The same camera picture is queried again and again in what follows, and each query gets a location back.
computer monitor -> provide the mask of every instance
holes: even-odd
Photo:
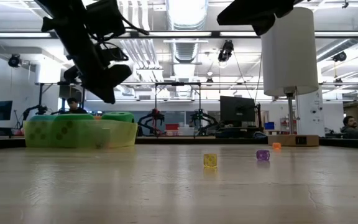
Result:
[[[221,96],[221,121],[255,122],[254,99]]]
[[[0,121],[11,119],[12,101],[0,101]]]

wooden table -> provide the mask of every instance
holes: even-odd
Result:
[[[0,149],[0,223],[358,223],[358,149],[258,149]]]

cable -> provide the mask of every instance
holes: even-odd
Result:
[[[236,62],[237,62],[237,66],[239,67],[240,75],[241,75],[242,81],[244,82],[244,85],[246,86],[246,90],[247,90],[247,92],[248,92],[248,95],[249,95],[249,97],[252,99],[252,96],[251,96],[251,94],[249,93],[249,90],[248,90],[248,87],[247,87],[247,82],[246,82],[246,80],[244,79],[244,77],[242,76],[240,64],[239,64],[239,61],[237,60],[236,53],[235,53],[234,51],[233,51],[233,55],[234,55],[234,58],[235,58],[235,60],[236,60]]]
[[[110,42],[101,42],[101,43],[99,43],[99,44],[103,44],[103,46],[104,46],[106,49],[109,49],[109,48],[106,46],[106,44],[109,44],[109,45],[112,45],[112,46],[115,46],[116,48],[118,48],[118,50],[119,50],[120,53],[121,53],[122,58],[117,58],[113,53],[110,52],[110,55],[111,55],[113,58],[115,58],[116,60],[125,60],[125,61],[128,61],[128,60],[129,60],[128,55],[126,55],[126,54],[124,53],[124,51],[122,51],[122,49],[121,49],[120,47],[118,47],[117,45],[115,45],[115,44],[113,44],[113,43],[110,43]]]
[[[256,103],[256,97],[258,96],[258,87],[259,87],[259,81],[260,81],[260,74],[262,73],[262,54],[263,53],[260,53],[259,78],[258,78],[258,84],[256,85],[255,103]]]
[[[144,34],[144,35],[149,35],[149,34],[150,34],[149,31],[143,30],[143,29],[141,29],[141,28],[138,28],[138,27],[134,26],[134,25],[133,25],[131,22],[129,22],[123,15],[121,15],[121,19],[122,19],[124,22],[126,22],[126,23],[129,25],[130,28],[136,30],[137,32],[140,32],[141,34]]]

white cylinder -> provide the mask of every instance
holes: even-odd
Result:
[[[318,89],[313,12],[296,7],[276,19],[262,36],[264,93],[285,96],[284,88],[296,87],[299,95]]]

person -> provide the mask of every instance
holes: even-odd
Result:
[[[71,97],[71,98],[67,99],[67,103],[68,103],[68,106],[70,107],[70,110],[68,111],[69,113],[74,113],[74,114],[88,113],[83,108],[78,107],[78,100],[76,98]]]
[[[346,116],[343,119],[344,127],[341,128],[341,132],[345,133],[344,138],[358,139],[357,122],[353,116]]]

